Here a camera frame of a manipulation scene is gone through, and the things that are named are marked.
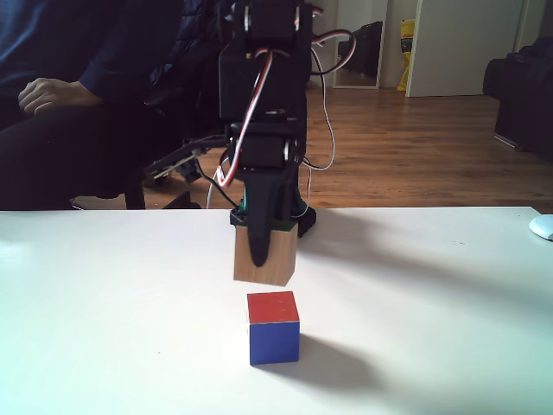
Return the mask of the person's hand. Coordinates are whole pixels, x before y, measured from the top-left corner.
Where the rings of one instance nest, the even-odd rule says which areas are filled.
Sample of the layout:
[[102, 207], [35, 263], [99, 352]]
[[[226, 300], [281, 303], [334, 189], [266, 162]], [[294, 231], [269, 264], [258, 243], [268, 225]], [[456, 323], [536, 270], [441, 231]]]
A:
[[79, 81], [38, 78], [18, 95], [20, 109], [28, 115], [62, 106], [96, 106], [103, 102]]

